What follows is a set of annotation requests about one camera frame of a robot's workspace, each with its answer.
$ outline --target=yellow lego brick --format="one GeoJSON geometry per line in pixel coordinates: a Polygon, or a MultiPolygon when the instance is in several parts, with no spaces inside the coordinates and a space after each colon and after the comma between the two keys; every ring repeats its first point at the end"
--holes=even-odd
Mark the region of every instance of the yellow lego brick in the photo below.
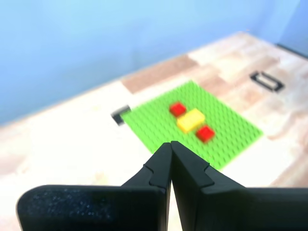
{"type": "Polygon", "coordinates": [[[190,112],[181,116],[177,120],[178,127],[185,133],[194,130],[205,121],[205,116],[198,109],[192,109],[190,112]]]}

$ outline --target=wooden table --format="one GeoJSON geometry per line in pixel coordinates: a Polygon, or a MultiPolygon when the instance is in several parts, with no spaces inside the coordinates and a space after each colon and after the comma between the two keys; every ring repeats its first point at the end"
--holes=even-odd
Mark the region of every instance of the wooden table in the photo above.
{"type": "MultiPolygon", "coordinates": [[[[133,176],[151,154],[110,114],[189,80],[264,131],[224,174],[244,186],[305,187],[307,78],[307,60],[240,32],[2,127],[0,230],[20,230],[15,204],[33,187],[121,185],[133,176]],[[285,89],[272,93],[260,87],[249,78],[254,71],[276,77],[285,89]]],[[[180,230],[173,193],[169,230],[180,230]]]]}

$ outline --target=blue wall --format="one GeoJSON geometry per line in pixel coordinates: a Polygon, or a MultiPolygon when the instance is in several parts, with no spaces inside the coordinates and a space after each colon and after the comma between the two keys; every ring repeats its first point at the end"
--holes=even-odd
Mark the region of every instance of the blue wall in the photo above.
{"type": "Polygon", "coordinates": [[[239,30],[276,43],[297,4],[1,1],[0,124],[239,30]]]}
{"type": "Polygon", "coordinates": [[[308,1],[298,4],[279,43],[308,57],[308,1]]]}

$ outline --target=green lego baseplate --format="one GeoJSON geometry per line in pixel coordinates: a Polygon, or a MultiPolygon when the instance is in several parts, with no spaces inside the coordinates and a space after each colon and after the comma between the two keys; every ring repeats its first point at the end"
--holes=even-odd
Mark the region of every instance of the green lego baseplate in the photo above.
{"type": "Polygon", "coordinates": [[[260,129],[192,81],[121,116],[151,153],[164,142],[179,141],[218,170],[262,135],[260,129]],[[201,142],[195,134],[199,128],[182,132],[169,111],[176,102],[181,102],[187,112],[194,108],[202,112],[205,124],[215,131],[214,138],[201,142]]]}

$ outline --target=red lego brick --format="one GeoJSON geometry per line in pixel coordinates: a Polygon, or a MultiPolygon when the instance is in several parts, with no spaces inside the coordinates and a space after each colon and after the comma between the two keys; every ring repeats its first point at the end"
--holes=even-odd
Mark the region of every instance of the red lego brick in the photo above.
{"type": "Polygon", "coordinates": [[[215,135],[215,132],[208,126],[203,126],[202,128],[200,128],[197,133],[196,136],[199,138],[199,140],[201,140],[202,142],[207,142],[209,141],[211,138],[213,138],[215,135]]]}
{"type": "Polygon", "coordinates": [[[179,117],[186,112],[186,107],[180,102],[177,102],[172,104],[169,110],[175,117],[179,117]]]}

